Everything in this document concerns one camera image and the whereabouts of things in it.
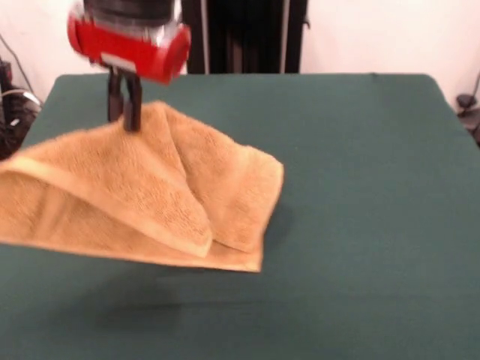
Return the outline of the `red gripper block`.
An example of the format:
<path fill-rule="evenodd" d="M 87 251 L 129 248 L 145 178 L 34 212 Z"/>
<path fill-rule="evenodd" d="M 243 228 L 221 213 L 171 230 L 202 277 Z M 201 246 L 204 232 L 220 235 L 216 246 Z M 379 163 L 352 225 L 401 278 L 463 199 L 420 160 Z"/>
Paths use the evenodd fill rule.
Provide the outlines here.
<path fill-rule="evenodd" d="M 76 3 L 67 16 L 67 38 L 74 52 L 91 63 L 109 69 L 108 122 L 123 113 L 122 74 L 126 71 L 128 102 L 124 129 L 139 131 L 141 126 L 141 78 L 168 84 L 185 66 L 191 48 L 189 26 L 170 17 L 159 27 L 121 24 L 92 16 Z"/>

